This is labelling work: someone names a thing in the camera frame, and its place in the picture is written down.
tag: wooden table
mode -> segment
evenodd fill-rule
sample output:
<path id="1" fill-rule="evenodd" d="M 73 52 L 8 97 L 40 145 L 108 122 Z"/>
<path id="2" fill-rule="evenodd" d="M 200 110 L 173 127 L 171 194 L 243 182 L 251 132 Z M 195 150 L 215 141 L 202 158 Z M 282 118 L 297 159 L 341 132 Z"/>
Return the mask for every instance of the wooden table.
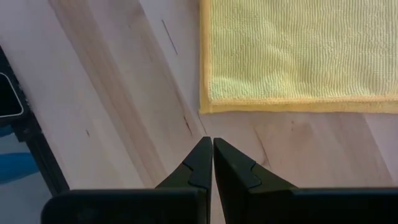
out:
<path id="1" fill-rule="evenodd" d="M 398 184 L 397 115 L 198 114 L 199 8 L 0 1 L 0 45 L 71 189 L 153 187 L 206 135 L 299 187 Z"/>

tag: wood grain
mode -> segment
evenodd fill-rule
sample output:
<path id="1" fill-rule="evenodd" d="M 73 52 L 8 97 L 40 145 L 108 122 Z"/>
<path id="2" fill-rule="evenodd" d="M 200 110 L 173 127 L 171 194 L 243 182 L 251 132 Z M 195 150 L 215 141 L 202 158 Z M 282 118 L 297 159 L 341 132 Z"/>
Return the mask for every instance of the wood grain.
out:
<path id="1" fill-rule="evenodd" d="M 199 115 L 199 10 L 191 0 L 0 2 L 0 44 L 71 188 L 153 187 L 205 135 L 300 187 L 398 184 L 397 115 Z"/>

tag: gray surface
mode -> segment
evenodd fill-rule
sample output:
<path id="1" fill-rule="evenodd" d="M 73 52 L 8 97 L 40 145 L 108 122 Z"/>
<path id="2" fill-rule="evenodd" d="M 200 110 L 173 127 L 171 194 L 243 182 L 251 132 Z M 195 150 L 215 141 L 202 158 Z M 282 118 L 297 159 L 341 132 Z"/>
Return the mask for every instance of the gray surface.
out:
<path id="1" fill-rule="evenodd" d="M 12 134 L 0 138 L 0 154 L 29 152 Z M 51 194 L 40 173 L 0 185 L 0 223 L 40 223 L 41 210 Z"/>

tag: blue object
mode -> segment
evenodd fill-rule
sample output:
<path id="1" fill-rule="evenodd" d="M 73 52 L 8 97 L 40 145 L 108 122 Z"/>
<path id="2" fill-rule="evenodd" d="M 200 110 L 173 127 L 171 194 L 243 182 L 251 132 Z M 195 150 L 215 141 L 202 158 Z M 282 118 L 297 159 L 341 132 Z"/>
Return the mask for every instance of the blue object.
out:
<path id="1" fill-rule="evenodd" d="M 29 152 L 0 154 L 0 184 L 19 180 L 38 171 Z"/>
<path id="2" fill-rule="evenodd" d="M 0 128 L 0 138 L 1 137 L 4 137 L 4 136 L 7 136 L 7 135 L 9 135 L 9 134 L 12 134 L 12 128 L 11 128 L 11 126 L 9 125 L 9 126 L 5 126 L 5 127 L 1 127 Z"/>

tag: black object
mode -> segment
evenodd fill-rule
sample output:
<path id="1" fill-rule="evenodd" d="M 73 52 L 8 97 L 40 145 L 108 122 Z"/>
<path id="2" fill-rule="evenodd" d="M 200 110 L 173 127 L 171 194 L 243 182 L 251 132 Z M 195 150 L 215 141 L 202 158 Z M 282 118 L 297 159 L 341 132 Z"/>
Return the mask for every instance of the black object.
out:
<path id="1" fill-rule="evenodd" d="M 212 157 L 203 138 L 155 189 L 72 190 L 46 204 L 42 223 L 210 223 Z"/>
<path id="2" fill-rule="evenodd" d="M 398 223 L 397 189 L 299 189 L 220 138 L 214 151 L 226 223 Z"/>
<path id="3" fill-rule="evenodd" d="M 0 48 L 0 127 L 23 118 L 29 111 L 23 92 Z"/>
<path id="4" fill-rule="evenodd" d="M 203 138 L 155 189 L 55 197 L 42 223 L 210 223 L 212 153 L 211 139 Z M 299 189 L 220 138 L 214 164 L 226 223 L 398 221 L 397 189 Z"/>
<path id="5" fill-rule="evenodd" d="M 0 127 L 11 125 L 25 142 L 53 196 L 69 190 L 37 120 L 30 110 L 12 68 L 0 48 Z"/>

